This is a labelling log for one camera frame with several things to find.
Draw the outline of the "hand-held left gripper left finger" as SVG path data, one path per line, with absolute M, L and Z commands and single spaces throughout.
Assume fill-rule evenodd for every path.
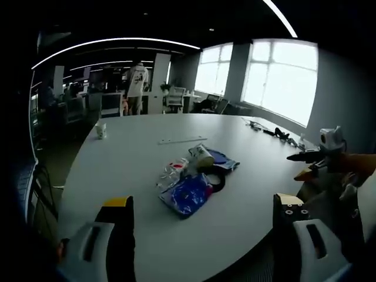
M 135 281 L 133 197 L 106 201 L 92 222 L 61 241 L 59 270 L 68 281 Z

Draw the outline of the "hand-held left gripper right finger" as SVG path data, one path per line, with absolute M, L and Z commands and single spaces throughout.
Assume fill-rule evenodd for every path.
M 340 239 L 295 196 L 273 196 L 273 281 L 345 281 Z

